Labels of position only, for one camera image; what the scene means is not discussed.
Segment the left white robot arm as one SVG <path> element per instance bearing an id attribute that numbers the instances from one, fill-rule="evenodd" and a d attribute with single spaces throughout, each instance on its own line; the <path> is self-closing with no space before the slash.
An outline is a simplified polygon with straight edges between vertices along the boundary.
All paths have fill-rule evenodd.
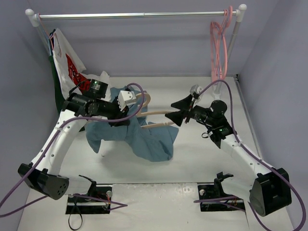
<path id="1" fill-rule="evenodd" d="M 84 94 L 70 91 L 40 153 L 29 164 L 21 164 L 18 168 L 18 174 L 29 188 L 54 200 L 75 194 L 85 202 L 94 200 L 96 181 L 82 175 L 61 176 L 60 170 L 72 142 L 88 120 L 102 116 L 109 126 L 129 125 L 128 107 L 136 103 L 135 93 L 124 88 L 110 102 L 102 100 L 106 91 L 107 84 L 98 80 L 92 80 Z"/>

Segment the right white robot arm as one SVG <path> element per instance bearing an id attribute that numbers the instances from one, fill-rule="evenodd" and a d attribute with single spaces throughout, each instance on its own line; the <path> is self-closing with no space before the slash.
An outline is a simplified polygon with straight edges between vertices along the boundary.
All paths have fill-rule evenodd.
<path id="1" fill-rule="evenodd" d="M 235 196 L 250 203 L 260 216 L 267 216 L 291 204 L 288 173 L 264 163 L 260 157 L 246 148 L 225 117 L 228 109 L 224 101 L 214 100 L 209 108 L 194 105 L 193 96 L 172 103 L 177 111 L 166 113 L 177 126 L 194 119 L 207 129 L 206 136 L 227 153 L 248 175 L 247 183 L 237 180 L 233 174 L 218 173 L 214 179 L 213 193 L 218 198 Z"/>

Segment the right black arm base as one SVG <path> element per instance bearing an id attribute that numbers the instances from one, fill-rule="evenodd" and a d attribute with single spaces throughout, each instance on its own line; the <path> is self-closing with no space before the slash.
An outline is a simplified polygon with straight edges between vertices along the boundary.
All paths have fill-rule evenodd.
<path id="1" fill-rule="evenodd" d="M 233 175 L 220 172 L 213 183 L 198 184 L 199 200 L 206 200 L 206 202 L 199 203 L 201 212 L 245 212 L 244 201 L 231 194 L 226 194 L 222 189 L 221 182 L 230 177 Z"/>

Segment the teal blue t shirt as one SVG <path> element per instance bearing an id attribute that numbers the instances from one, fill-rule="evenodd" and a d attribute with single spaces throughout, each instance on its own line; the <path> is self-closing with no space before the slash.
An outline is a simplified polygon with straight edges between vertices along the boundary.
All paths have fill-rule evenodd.
<path id="1" fill-rule="evenodd" d="M 85 126 L 86 138 L 95 153 L 101 141 L 124 141 L 140 158 L 151 162 L 169 161 L 173 157 L 173 144 L 178 135 L 177 127 L 168 125 L 154 128 L 142 126 L 156 125 L 145 117 L 132 117 L 128 126 L 112 127 L 107 122 L 94 121 Z"/>

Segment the beige wooden hanger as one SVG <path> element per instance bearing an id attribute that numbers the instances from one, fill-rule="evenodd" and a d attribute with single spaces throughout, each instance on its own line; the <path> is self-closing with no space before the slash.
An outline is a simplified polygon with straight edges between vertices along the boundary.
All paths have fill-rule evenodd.
<path id="1" fill-rule="evenodd" d="M 142 130 L 152 130 L 152 129 L 159 129 L 159 128 L 167 128 L 168 126 L 173 126 L 175 125 L 174 122 L 171 120 L 168 120 L 167 122 L 159 122 L 159 123 L 154 123 L 154 122 L 146 122 L 146 118 L 148 116 L 157 116 L 157 115 L 165 115 L 167 113 L 171 113 L 171 111 L 148 111 L 143 109 L 146 109 L 148 104 L 151 101 L 151 96 L 149 93 L 146 91 L 143 93 L 143 98 L 142 98 L 142 93 L 135 93 L 136 97 L 136 104 L 137 108 L 141 106 L 141 109 L 134 115 L 132 118 L 129 119 L 129 122 L 131 125 L 135 125 L 140 127 Z"/>

